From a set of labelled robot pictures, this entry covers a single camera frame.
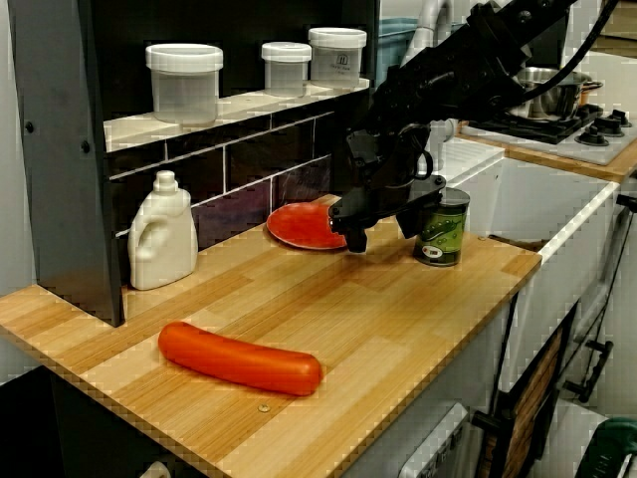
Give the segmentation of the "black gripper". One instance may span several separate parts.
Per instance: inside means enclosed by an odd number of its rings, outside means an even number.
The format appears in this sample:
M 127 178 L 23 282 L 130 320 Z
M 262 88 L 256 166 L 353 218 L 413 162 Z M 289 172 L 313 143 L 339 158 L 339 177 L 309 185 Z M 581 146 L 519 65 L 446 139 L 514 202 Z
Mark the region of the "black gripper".
M 417 235 L 424 214 L 442 197 L 446 180 L 434 172 L 426 150 L 431 128 L 411 123 L 397 133 L 351 131 L 344 152 L 351 169 L 351 188 L 329 208 L 329 225 L 352 253 L 364 253 L 365 230 L 395 217 L 405 239 Z

